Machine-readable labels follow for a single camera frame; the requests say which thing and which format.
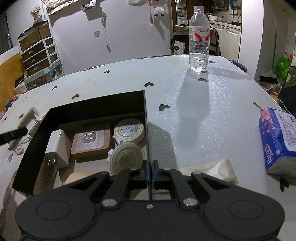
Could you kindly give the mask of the glass terrarium tank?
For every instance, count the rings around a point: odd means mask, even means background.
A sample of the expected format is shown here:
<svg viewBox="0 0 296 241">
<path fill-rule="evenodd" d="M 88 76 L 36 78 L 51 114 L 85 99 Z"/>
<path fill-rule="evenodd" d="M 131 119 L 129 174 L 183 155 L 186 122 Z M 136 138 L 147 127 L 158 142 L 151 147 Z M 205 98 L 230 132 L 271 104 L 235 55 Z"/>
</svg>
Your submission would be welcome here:
<svg viewBox="0 0 296 241">
<path fill-rule="evenodd" d="M 32 47 L 40 40 L 46 39 L 48 37 L 51 37 L 48 21 L 38 22 L 32 25 L 32 27 L 29 29 L 24 30 L 18 36 L 20 49 L 22 52 L 25 52 L 28 48 Z"/>
</svg>

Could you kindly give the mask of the round white measuring tape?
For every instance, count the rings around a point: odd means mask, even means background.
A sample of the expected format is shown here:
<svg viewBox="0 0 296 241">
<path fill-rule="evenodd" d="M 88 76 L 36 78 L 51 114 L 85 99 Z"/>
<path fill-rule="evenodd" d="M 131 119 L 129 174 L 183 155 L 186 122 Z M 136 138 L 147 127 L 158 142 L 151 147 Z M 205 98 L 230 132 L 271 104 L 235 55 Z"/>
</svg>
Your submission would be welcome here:
<svg viewBox="0 0 296 241">
<path fill-rule="evenodd" d="M 125 119 L 115 126 L 113 135 L 118 145 L 124 142 L 139 144 L 145 136 L 144 125 L 134 118 Z"/>
</svg>

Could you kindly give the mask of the blue tissue pack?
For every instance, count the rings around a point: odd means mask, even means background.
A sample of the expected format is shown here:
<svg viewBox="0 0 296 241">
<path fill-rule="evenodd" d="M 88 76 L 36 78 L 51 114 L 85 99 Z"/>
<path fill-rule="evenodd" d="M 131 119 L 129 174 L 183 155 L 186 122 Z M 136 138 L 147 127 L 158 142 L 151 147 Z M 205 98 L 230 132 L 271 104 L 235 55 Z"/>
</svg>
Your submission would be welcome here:
<svg viewBox="0 0 296 241">
<path fill-rule="evenodd" d="M 264 107 L 258 124 L 266 173 L 295 178 L 295 116 Z"/>
</svg>

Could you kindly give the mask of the white charger plug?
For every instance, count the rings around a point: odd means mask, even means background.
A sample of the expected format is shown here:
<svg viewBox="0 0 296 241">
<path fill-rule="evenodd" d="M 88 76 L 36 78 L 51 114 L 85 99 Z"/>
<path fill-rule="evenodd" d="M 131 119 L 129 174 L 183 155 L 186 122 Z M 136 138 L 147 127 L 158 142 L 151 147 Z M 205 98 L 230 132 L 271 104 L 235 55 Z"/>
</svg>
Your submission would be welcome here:
<svg viewBox="0 0 296 241">
<path fill-rule="evenodd" d="M 55 165 L 57 168 L 69 166 L 70 151 L 72 143 L 63 130 L 53 131 L 45 151 L 48 165 Z"/>
</svg>

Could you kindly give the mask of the white plush wall toy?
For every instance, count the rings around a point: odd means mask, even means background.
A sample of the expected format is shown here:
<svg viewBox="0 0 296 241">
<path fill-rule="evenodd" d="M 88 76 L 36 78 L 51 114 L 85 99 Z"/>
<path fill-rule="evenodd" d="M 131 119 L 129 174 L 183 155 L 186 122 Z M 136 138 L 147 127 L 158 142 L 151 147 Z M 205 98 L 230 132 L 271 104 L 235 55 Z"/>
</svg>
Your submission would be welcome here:
<svg viewBox="0 0 296 241">
<path fill-rule="evenodd" d="M 165 10 L 163 7 L 158 6 L 154 9 L 154 16 L 164 16 L 165 15 Z"/>
</svg>

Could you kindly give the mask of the black cardboard box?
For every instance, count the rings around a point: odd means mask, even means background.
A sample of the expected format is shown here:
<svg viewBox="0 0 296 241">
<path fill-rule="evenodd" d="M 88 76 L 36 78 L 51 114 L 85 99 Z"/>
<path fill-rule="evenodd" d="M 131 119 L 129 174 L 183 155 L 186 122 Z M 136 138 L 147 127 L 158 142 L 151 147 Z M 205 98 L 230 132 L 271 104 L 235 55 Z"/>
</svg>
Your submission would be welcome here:
<svg viewBox="0 0 296 241">
<path fill-rule="evenodd" d="M 27 195 L 34 194 L 34 188 L 45 158 L 46 147 L 53 131 L 74 133 L 86 127 L 117 123 L 128 118 L 141 121 L 148 127 L 145 91 L 106 95 L 80 100 L 49 109 L 18 166 L 12 188 Z"/>
</svg>

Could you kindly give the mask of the green plastic bag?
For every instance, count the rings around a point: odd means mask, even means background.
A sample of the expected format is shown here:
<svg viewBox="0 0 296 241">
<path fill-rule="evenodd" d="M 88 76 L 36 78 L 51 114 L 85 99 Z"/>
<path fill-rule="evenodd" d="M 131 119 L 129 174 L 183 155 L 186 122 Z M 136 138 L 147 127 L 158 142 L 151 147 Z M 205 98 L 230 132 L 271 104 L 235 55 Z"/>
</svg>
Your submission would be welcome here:
<svg viewBox="0 0 296 241">
<path fill-rule="evenodd" d="M 278 64 L 276 66 L 276 75 L 282 80 L 286 80 L 288 71 L 291 66 L 291 58 L 286 58 L 284 56 L 280 57 Z"/>
</svg>

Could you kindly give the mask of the brown wooden coaster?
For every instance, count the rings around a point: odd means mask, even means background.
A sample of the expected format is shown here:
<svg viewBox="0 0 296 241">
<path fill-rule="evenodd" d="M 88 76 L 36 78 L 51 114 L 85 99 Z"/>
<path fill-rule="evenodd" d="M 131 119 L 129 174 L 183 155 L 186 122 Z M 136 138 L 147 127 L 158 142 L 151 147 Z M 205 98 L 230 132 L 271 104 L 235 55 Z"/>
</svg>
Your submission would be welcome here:
<svg viewBox="0 0 296 241">
<path fill-rule="evenodd" d="M 96 130 L 74 135 L 71 155 L 75 159 L 106 155 L 111 149 L 110 129 Z"/>
</svg>

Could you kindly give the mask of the white drawer cabinet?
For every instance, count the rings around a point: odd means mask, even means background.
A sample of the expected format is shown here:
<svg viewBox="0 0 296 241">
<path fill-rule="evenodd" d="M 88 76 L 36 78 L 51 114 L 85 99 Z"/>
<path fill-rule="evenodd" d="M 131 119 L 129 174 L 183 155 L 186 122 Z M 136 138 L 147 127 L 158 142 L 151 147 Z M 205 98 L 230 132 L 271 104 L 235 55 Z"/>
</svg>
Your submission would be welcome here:
<svg viewBox="0 0 296 241">
<path fill-rule="evenodd" d="M 40 40 L 21 52 L 21 56 L 28 76 L 35 75 L 60 61 L 54 37 Z"/>
</svg>

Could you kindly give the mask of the clear plastic water bottle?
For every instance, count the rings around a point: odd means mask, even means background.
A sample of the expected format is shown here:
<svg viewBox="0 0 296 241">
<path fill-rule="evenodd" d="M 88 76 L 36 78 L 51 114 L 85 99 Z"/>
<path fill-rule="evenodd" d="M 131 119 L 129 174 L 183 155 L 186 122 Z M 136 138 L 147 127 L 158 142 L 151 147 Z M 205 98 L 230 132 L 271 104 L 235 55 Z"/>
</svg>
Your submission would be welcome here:
<svg viewBox="0 0 296 241">
<path fill-rule="evenodd" d="M 203 6 L 194 6 L 189 20 L 189 63 L 194 72 L 206 71 L 210 49 L 210 23 Z"/>
</svg>

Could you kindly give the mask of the round white dial timer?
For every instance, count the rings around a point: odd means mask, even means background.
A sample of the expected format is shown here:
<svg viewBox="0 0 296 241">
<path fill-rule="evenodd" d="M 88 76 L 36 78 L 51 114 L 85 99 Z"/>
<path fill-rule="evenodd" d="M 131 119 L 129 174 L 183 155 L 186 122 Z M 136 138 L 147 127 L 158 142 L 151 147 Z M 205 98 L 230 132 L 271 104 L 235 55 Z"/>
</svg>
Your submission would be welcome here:
<svg viewBox="0 0 296 241">
<path fill-rule="evenodd" d="M 107 154 L 107 162 L 112 175 L 118 175 L 122 170 L 140 168 L 145 159 L 145 153 L 140 145 L 124 142 L 111 149 Z"/>
</svg>

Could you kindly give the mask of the pink small clip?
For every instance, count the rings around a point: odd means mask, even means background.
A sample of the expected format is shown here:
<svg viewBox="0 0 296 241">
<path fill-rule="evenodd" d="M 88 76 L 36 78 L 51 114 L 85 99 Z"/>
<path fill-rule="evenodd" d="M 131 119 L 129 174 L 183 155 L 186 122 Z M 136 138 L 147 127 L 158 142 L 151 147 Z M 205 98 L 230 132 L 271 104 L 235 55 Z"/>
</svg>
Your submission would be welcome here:
<svg viewBox="0 0 296 241">
<path fill-rule="evenodd" d="M 9 142 L 8 150 L 14 151 L 17 155 L 21 155 L 25 151 L 23 145 L 28 143 L 30 140 L 31 138 L 27 137 L 23 141 L 19 141 L 19 140 L 11 141 Z"/>
</svg>

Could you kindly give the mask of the round wooden disc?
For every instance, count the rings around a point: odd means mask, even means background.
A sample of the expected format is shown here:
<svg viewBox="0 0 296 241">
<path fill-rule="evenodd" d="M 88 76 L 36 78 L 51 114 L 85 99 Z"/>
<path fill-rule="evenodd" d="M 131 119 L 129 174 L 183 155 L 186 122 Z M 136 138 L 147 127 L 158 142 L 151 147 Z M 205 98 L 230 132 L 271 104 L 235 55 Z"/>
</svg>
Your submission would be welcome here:
<svg viewBox="0 0 296 241">
<path fill-rule="evenodd" d="M 89 176 L 89 174 L 86 174 L 86 173 L 83 173 L 83 172 L 79 172 L 79 171 L 73 172 L 66 179 L 65 185 L 68 185 L 70 183 L 76 182 L 76 181 L 81 180 L 83 178 L 86 178 L 88 176 Z"/>
</svg>

